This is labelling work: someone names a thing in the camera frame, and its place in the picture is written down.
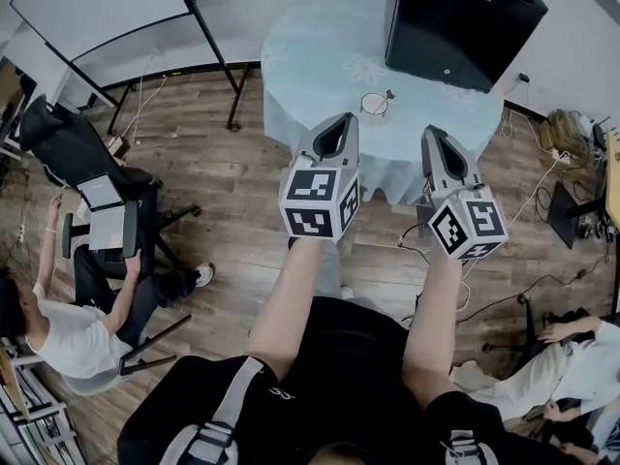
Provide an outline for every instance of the black pants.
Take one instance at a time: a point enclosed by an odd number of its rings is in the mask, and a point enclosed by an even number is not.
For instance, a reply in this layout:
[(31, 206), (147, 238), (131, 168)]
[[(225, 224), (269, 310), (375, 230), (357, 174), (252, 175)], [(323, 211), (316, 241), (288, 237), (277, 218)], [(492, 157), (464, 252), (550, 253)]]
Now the black pants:
[[(74, 253), (76, 271), (76, 301), (78, 306), (95, 306), (108, 314), (112, 310), (116, 295), (108, 284), (104, 272), (82, 244)], [(154, 274), (142, 279), (136, 287), (132, 307), (127, 321), (116, 335), (130, 346), (136, 347), (140, 333), (158, 306), (166, 308), (180, 297), (189, 295), (199, 278), (196, 270), (172, 270), (165, 274)]]

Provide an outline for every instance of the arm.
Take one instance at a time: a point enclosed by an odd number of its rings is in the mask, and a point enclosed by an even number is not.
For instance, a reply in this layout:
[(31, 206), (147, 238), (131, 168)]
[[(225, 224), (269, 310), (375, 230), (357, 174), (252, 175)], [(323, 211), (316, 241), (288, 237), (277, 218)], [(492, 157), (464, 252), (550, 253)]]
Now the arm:
[(43, 245), (41, 247), (41, 257), (39, 259), (39, 273), (37, 282), (43, 288), (43, 293), (47, 296), (51, 273), (54, 270), (54, 256), (56, 250), (56, 227), (58, 226), (58, 209), (62, 204), (62, 195), (56, 195), (49, 202), (47, 208), (46, 228), (44, 230)]
[(600, 460), (599, 456), (586, 448), (580, 448), (573, 443), (566, 443), (560, 446), (560, 451), (569, 456), (574, 456), (583, 465), (597, 465)]
[(125, 265), (127, 266), (125, 283), (114, 301), (111, 312), (102, 318), (102, 322), (110, 336), (123, 327), (129, 316), (129, 310), (134, 299), (134, 291), (140, 279), (140, 257), (141, 250), (138, 250), (135, 257), (125, 259)]
[(555, 401), (549, 401), (546, 405), (544, 405), (544, 410), (542, 411), (542, 416), (547, 420), (553, 420), (554, 422), (570, 422), (571, 420), (575, 420), (577, 417), (581, 417), (581, 408), (570, 408), (569, 410), (565, 410), (564, 412), (560, 411), (557, 403)]
[(458, 390), (449, 375), (461, 272), (461, 262), (451, 260), (433, 238), (430, 268), (409, 330), (402, 371), (405, 386), (422, 408), (437, 396)]
[(295, 361), (310, 315), (325, 242), (298, 239), (254, 322), (245, 354), (263, 360), (282, 381)]
[(544, 328), (539, 339), (548, 344), (558, 343), (573, 334), (579, 334), (581, 332), (592, 331), (596, 334), (602, 323), (603, 321), (598, 317), (584, 317), (578, 321), (566, 324), (551, 324)]

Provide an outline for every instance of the laptop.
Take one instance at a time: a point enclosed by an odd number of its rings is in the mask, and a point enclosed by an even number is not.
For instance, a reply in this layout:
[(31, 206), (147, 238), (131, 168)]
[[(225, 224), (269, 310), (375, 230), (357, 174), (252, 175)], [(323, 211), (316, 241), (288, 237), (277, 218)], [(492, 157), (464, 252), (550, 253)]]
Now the laptop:
[(90, 209), (90, 250), (123, 247), (125, 202), (107, 174), (98, 175), (77, 185)]

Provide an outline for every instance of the shoulder strap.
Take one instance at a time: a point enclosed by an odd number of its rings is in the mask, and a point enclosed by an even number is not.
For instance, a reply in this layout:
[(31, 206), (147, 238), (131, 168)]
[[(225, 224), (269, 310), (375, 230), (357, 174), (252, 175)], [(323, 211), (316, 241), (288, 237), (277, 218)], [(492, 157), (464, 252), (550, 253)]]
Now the shoulder strap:
[(248, 357), (232, 379), (211, 421), (205, 422), (202, 427), (185, 427), (170, 443), (160, 463), (176, 464), (182, 460), (193, 465), (221, 465), (232, 460), (236, 462), (232, 456), (227, 456), (225, 450), (233, 445), (233, 431), (248, 387), (262, 369), (262, 363)]
[(453, 430), (446, 448), (446, 465), (498, 465), (493, 450), (478, 443), (471, 430)]

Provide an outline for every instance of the whiteboard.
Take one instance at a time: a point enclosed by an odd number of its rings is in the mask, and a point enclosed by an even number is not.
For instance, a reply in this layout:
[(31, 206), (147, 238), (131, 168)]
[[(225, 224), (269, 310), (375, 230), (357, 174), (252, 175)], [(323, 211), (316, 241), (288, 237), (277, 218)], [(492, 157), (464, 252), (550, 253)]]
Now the whiteboard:
[(13, 0), (13, 7), (68, 60), (189, 12), (183, 0)]

